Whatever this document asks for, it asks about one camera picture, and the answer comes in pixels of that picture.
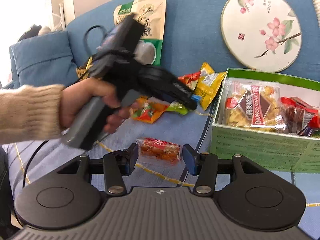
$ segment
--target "beige knit sweater sleeve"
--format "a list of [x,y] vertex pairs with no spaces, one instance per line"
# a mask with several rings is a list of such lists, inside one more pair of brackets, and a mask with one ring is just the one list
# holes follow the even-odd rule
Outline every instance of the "beige knit sweater sleeve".
[[0,90],[0,145],[58,138],[61,135],[59,104],[63,88],[52,85]]

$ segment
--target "ribbed gray plate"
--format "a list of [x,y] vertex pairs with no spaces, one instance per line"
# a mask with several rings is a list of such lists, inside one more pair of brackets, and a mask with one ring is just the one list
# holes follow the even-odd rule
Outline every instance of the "ribbed gray plate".
[[61,231],[25,227],[13,239],[23,240],[306,240],[297,227],[281,232],[257,232],[225,218],[210,198],[196,197],[187,187],[135,187],[107,201],[102,211],[83,225]]

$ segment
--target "window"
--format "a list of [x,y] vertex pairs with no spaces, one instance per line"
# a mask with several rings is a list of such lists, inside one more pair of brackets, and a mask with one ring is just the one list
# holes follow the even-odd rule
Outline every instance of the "window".
[[52,28],[51,0],[0,0],[0,81],[6,85],[11,73],[9,47],[31,25]]

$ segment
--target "sweater cuff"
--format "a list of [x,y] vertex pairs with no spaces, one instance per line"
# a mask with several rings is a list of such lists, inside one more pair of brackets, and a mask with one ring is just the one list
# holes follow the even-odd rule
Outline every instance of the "sweater cuff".
[[17,102],[24,105],[25,123],[22,130],[34,140],[54,139],[61,136],[59,107],[63,85],[45,87],[22,86],[17,90]]

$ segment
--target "metal screw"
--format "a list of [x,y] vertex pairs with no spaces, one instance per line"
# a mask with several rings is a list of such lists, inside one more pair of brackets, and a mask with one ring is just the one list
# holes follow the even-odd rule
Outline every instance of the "metal screw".
[[115,186],[111,186],[108,191],[112,194],[119,194],[122,193],[124,191],[124,188],[118,185]]
[[206,194],[211,191],[211,188],[209,186],[199,186],[196,188],[196,192],[200,194]]

